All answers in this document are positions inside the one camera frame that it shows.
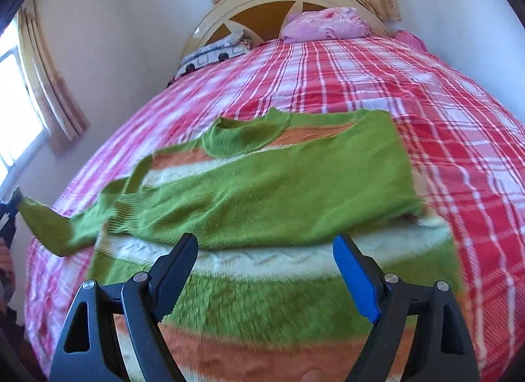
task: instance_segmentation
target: green sweater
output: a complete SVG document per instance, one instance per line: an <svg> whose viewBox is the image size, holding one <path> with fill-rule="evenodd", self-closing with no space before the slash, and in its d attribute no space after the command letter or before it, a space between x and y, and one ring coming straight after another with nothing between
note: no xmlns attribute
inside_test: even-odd
<svg viewBox="0 0 525 382"><path fill-rule="evenodd" d="M199 246L309 245L420 215L409 159L389 113L219 118L199 139L144 158L85 211L66 218L24 198L34 235L64 256L112 234Z"/></svg>

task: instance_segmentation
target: red plaid bedsheet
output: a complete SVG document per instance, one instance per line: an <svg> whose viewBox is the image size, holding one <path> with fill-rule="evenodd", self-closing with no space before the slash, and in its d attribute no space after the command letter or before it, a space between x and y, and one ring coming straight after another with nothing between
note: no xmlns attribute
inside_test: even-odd
<svg viewBox="0 0 525 382"><path fill-rule="evenodd" d="M392 114L427 201L453 228L484 380L499 377L525 338L525 128L475 82L392 39L274 41L184 77L93 155L54 208L72 215L154 149L195 138L218 116L251 119L271 106ZM91 253L29 247L26 330L47 373Z"/></svg>

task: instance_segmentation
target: pink cloth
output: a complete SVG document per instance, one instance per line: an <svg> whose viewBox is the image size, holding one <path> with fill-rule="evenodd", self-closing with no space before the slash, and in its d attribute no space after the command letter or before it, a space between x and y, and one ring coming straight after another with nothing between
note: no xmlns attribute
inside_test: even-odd
<svg viewBox="0 0 525 382"><path fill-rule="evenodd" d="M428 52L426 49L425 43L420 38L416 37L410 31L406 30L397 30L394 33L394 38L401 43L408 44L410 47L413 47L422 52Z"/></svg>
<svg viewBox="0 0 525 382"><path fill-rule="evenodd" d="M285 43L305 43L318 40L361 38L370 34L369 25L355 9L333 7L321 11L306 11L292 15L281 31Z"/></svg>

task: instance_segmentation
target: screw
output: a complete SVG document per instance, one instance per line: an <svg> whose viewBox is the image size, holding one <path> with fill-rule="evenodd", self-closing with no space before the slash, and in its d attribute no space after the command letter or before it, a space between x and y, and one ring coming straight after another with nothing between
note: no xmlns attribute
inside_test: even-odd
<svg viewBox="0 0 525 382"><path fill-rule="evenodd" d="M437 288L442 292L446 292L448 289L450 289L450 286L445 281L438 281Z"/></svg>
<svg viewBox="0 0 525 382"><path fill-rule="evenodd" d="M146 281L148 279L148 273L147 272L137 272L137 274L133 275L133 281L137 283L141 283L143 281Z"/></svg>
<svg viewBox="0 0 525 382"><path fill-rule="evenodd" d="M87 280L82 283L82 288L84 290L89 290L93 287L95 287L95 280Z"/></svg>
<svg viewBox="0 0 525 382"><path fill-rule="evenodd" d="M399 281L399 277L391 272L385 274L385 281L390 284L395 284Z"/></svg>

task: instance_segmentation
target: cream headboard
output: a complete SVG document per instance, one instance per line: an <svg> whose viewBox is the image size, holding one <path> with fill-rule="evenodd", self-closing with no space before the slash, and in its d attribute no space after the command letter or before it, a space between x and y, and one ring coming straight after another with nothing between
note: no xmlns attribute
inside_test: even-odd
<svg viewBox="0 0 525 382"><path fill-rule="evenodd" d="M222 0L199 22L184 56L239 29L250 32L255 44L278 38L287 14L328 7L355 7L373 32L388 35L377 16L358 0Z"/></svg>

